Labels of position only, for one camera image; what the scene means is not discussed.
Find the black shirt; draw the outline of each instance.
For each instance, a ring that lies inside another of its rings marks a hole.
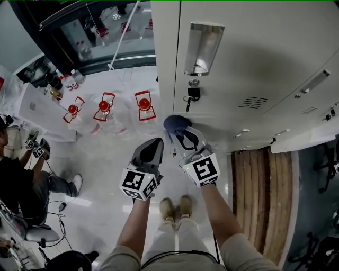
[[[2,157],[0,160],[0,200],[12,212],[19,213],[19,203],[26,205],[31,194],[34,171],[24,169],[18,159]]]

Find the person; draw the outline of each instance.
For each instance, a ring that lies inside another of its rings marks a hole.
[[[42,166],[48,156],[42,155],[33,169],[24,169],[32,150],[26,151],[23,157],[11,159],[4,156],[8,144],[7,125],[0,118],[0,200],[1,204],[19,214],[19,206],[25,221],[31,225],[41,225],[47,215],[49,193],[65,193],[76,197],[82,185],[82,176],[76,174],[71,183],[64,179],[42,171]]]
[[[264,258],[242,234],[239,223],[231,209],[213,184],[201,188],[208,218],[220,248],[225,266],[206,253],[206,246],[198,234],[197,224],[192,220],[192,200],[181,197],[181,219],[175,226],[175,208],[169,198],[160,202],[163,223],[160,224],[153,244],[144,252],[150,198],[135,200],[132,211],[120,233],[117,246],[101,265],[100,271],[120,270],[228,270],[228,271],[276,271],[278,267]],[[179,251],[203,251],[203,254],[167,253],[175,250],[175,233],[179,238]]]

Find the key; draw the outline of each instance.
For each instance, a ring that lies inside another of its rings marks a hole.
[[[188,101],[187,101],[186,113],[190,110],[191,100],[192,100],[192,99],[189,98]]]

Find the shoe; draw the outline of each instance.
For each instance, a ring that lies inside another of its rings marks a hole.
[[[160,202],[160,213],[164,220],[171,220],[174,222],[175,208],[170,198],[164,198]]]
[[[192,199],[188,195],[180,199],[180,215],[181,218],[189,218],[192,215]]]
[[[77,194],[75,195],[75,197],[77,197],[80,193],[80,189],[83,185],[83,177],[81,176],[81,174],[76,174],[73,178],[73,181],[72,183],[75,185],[75,188],[76,188],[76,191],[77,191]]]

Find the air vent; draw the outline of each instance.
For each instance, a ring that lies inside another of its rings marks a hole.
[[[239,107],[242,108],[252,108],[252,109],[258,109],[260,106],[262,106],[264,103],[266,103],[268,99],[265,98],[258,98],[258,97],[247,97]]]
[[[316,110],[318,110],[318,108],[311,106],[306,110],[302,111],[302,114],[309,115],[310,113],[313,113]]]

